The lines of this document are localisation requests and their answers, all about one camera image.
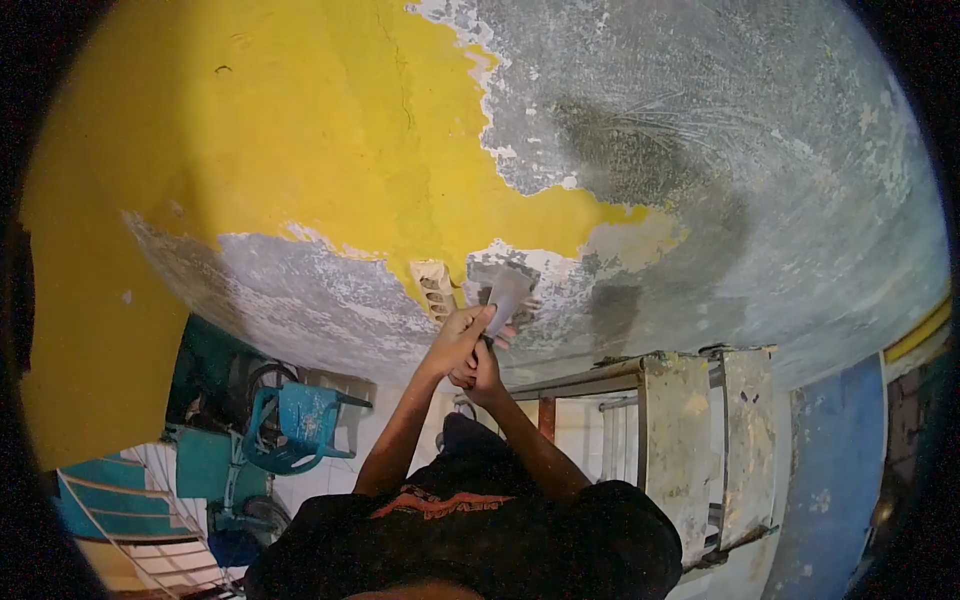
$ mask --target blue wall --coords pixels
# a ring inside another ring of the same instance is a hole
[[[799,390],[794,470],[764,598],[834,600],[846,593],[879,496],[883,393],[878,356]]]

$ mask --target ladder step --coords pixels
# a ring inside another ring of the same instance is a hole
[[[169,513],[124,513],[123,511],[108,511],[106,509],[95,509],[87,507],[91,513],[97,513],[99,515],[114,515],[114,516],[142,516],[144,518],[171,518],[177,515],[170,515]]]
[[[191,573],[202,573],[210,569],[219,569],[220,567],[216,564],[205,564],[204,566],[193,566],[190,568],[182,568],[176,571],[160,571],[159,573],[154,573],[151,571],[146,571],[151,577],[174,577],[177,575],[190,575]]]
[[[100,483],[99,481],[90,481],[88,479],[81,479],[80,477],[74,477],[60,472],[60,477],[63,478],[63,481],[67,483],[77,484],[78,486],[84,486],[85,488],[93,488],[94,490],[103,490],[105,492],[116,492],[116,493],[126,493],[129,495],[139,495],[146,498],[172,498],[174,497],[172,492],[167,490],[138,490],[137,488],[126,488],[124,486],[112,486],[111,484]]]
[[[105,463],[114,463],[115,465],[124,465],[125,467],[143,468],[143,463],[139,463],[137,461],[131,461],[125,458],[111,458],[109,456],[101,456],[97,460],[104,461]]]
[[[726,505],[720,550],[773,525],[774,394],[767,350],[724,352],[720,366],[727,405]]]
[[[193,541],[186,541],[185,543],[195,543],[195,542],[193,542]],[[162,546],[158,546],[158,547],[157,547],[157,550],[159,550],[160,552],[162,552],[163,550],[161,550],[160,548],[162,548]],[[208,551],[206,548],[201,548],[200,550],[190,550],[189,552],[177,552],[177,553],[174,553],[174,554],[156,554],[156,555],[151,555],[151,556],[147,556],[147,555],[140,556],[140,555],[138,554],[138,555],[136,555],[136,556],[133,556],[133,558],[137,559],[138,561],[141,560],[141,559],[175,559],[175,558],[179,558],[179,557],[181,557],[181,556],[194,556],[194,555],[196,555],[196,554],[206,554],[207,552],[209,552],[209,551]]]
[[[119,544],[132,545],[137,542],[158,543],[161,541],[188,542],[200,540],[203,534],[186,532],[182,534],[110,534],[110,537]],[[144,556],[137,559],[162,559],[161,556]]]
[[[640,359],[639,481],[680,534],[684,567],[705,553],[709,482],[717,457],[710,450],[707,359],[665,354]]]

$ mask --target crack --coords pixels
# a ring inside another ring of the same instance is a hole
[[[396,64],[396,72],[400,76],[400,106],[403,108],[403,112],[407,114],[407,130],[410,130],[413,129],[414,126],[414,117],[413,114],[410,113],[410,109],[407,107],[407,90],[403,87],[404,63],[402,60],[400,60],[400,46],[390,35],[390,32],[387,31],[387,28],[383,26],[383,21],[380,19],[380,8],[374,8],[373,12],[376,14],[376,24],[380,26],[384,37],[386,37],[387,41],[394,46],[394,63]]]

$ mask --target yellow pipe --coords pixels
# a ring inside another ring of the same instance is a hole
[[[950,294],[947,294],[920,322],[895,343],[883,351],[883,360],[889,365],[904,354],[919,346],[950,317]]]

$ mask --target black t-shirt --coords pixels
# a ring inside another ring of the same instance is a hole
[[[323,495],[247,572],[260,598],[342,599],[427,579],[495,598],[663,598],[680,537],[636,487],[608,481],[563,506],[512,453],[441,455],[396,493]]]

